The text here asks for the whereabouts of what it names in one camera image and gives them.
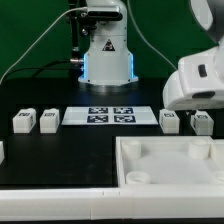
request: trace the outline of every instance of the white cube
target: white cube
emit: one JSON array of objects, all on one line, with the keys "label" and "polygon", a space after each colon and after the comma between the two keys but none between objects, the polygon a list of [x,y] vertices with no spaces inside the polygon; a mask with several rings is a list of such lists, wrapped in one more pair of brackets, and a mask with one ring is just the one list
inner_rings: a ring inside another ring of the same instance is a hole
[{"label": "white cube", "polygon": [[40,118],[40,132],[42,134],[56,133],[60,124],[59,110],[45,110]]},{"label": "white cube", "polygon": [[3,160],[5,159],[3,142],[0,142],[0,165],[2,164]]},{"label": "white cube", "polygon": [[180,119],[174,111],[163,109],[160,111],[159,124],[165,134],[178,134]]},{"label": "white cube", "polygon": [[213,135],[214,121],[205,111],[197,111],[195,115],[191,116],[191,127],[199,136]]},{"label": "white cube", "polygon": [[30,133],[36,124],[36,111],[32,108],[20,110],[13,118],[14,133]]}]

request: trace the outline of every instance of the black tabletop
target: black tabletop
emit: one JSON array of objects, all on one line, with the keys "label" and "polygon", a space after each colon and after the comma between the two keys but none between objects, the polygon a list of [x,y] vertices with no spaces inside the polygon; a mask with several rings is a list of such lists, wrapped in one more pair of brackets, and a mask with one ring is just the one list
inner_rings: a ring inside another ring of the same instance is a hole
[{"label": "black tabletop", "polygon": [[[6,155],[0,166],[0,189],[117,187],[116,136],[164,136],[159,125],[60,125],[56,134],[42,135],[39,118],[44,110],[57,108],[62,119],[68,106],[151,106],[158,119],[163,108],[164,83],[161,79],[141,79],[135,89],[106,95],[80,89],[70,79],[7,81],[0,87],[0,140],[4,142]],[[16,135],[12,118],[27,108],[36,109],[37,124],[30,134]],[[224,111],[208,113],[215,120],[212,137],[224,138]],[[181,119],[179,135],[195,135],[186,112],[177,114]]]}]

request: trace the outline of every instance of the white cable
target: white cable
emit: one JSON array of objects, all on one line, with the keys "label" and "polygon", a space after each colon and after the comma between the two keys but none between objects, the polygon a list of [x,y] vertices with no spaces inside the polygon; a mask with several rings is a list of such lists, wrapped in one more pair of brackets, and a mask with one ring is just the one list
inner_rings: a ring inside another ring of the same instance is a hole
[{"label": "white cable", "polygon": [[130,0],[128,0],[128,11],[131,17],[131,20],[133,22],[133,25],[137,31],[137,33],[139,34],[139,36],[142,38],[142,40],[145,42],[145,44],[151,48],[153,51],[155,51],[160,57],[162,57],[169,65],[171,65],[175,70],[177,70],[177,68],[175,67],[175,65],[165,56],[163,55],[160,51],[158,51],[154,46],[152,46],[152,44],[150,44],[147,39],[145,38],[145,36],[142,34],[141,30],[138,27],[138,24],[135,21],[135,18],[133,16],[133,12],[131,9],[131,4],[130,4]]},{"label": "white cable", "polygon": [[67,15],[70,12],[74,11],[86,11],[87,7],[82,7],[82,8],[75,8],[75,9],[70,9],[66,12],[64,12],[61,16],[59,16],[50,26],[49,28],[25,51],[25,53],[14,63],[12,64],[7,71],[3,74],[1,80],[0,80],[0,85],[2,84],[5,76],[17,65],[20,63],[20,61],[23,60],[23,58],[35,47],[35,45],[55,26],[55,24],[63,18],[65,15]]}]

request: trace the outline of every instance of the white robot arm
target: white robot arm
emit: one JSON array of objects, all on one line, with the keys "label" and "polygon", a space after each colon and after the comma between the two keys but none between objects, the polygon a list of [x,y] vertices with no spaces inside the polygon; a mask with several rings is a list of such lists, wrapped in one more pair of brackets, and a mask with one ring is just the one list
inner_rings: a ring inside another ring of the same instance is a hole
[{"label": "white robot arm", "polygon": [[120,0],[86,0],[86,3],[88,11],[83,19],[95,21],[95,29],[89,30],[90,48],[84,55],[84,74],[79,82],[100,92],[116,91],[137,82],[133,55],[127,48],[126,6]]},{"label": "white robot arm", "polygon": [[165,108],[224,108],[224,1],[191,0],[198,23],[218,47],[182,58],[163,91]]}]

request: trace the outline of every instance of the cable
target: cable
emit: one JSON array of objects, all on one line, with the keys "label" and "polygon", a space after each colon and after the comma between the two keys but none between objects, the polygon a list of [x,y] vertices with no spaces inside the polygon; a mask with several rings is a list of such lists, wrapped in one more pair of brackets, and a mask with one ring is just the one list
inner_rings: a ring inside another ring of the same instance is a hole
[{"label": "cable", "polygon": [[142,34],[141,30],[138,27],[138,24],[136,23],[136,20],[133,16],[133,12],[131,9],[131,4],[130,4],[130,0],[127,0],[128,3],[128,11],[132,20],[132,23],[138,33],[138,35],[142,38],[142,40],[145,42],[145,44],[151,48],[153,51],[155,51],[160,57],[162,57],[171,67],[173,67],[173,69],[177,70],[177,68],[175,67],[175,65],[165,56],[163,55],[160,51],[158,51],[152,44],[150,44],[147,39],[145,38],[145,36]]},{"label": "cable", "polygon": [[82,8],[75,8],[75,9],[70,9],[66,12],[64,12],[62,15],[60,15],[48,28],[47,30],[25,51],[25,53],[14,63],[12,64],[6,72],[3,74],[1,80],[0,80],[0,85],[2,84],[3,80],[5,79],[5,76],[17,65],[20,63],[20,61],[23,60],[23,58],[26,57],[26,55],[36,46],[36,44],[55,26],[55,24],[63,18],[65,15],[67,15],[70,12],[74,11],[86,11],[87,7],[82,7]]},{"label": "cable", "polygon": [[54,65],[58,65],[58,64],[66,64],[66,63],[70,63],[70,60],[57,60],[57,61],[50,62],[50,63],[44,65],[43,68],[38,69],[38,70],[31,76],[31,78],[36,78],[42,71],[46,70],[46,68],[52,67],[52,66],[54,66]]},{"label": "cable", "polygon": [[12,75],[13,73],[16,72],[20,72],[20,71],[26,71],[26,70],[41,70],[45,71],[45,70],[51,70],[51,71],[68,71],[70,68],[49,68],[49,67],[40,67],[40,68],[20,68],[20,69],[16,69],[14,71],[11,71],[9,73],[7,73],[7,75],[5,76],[4,80],[6,80],[10,75]]}]

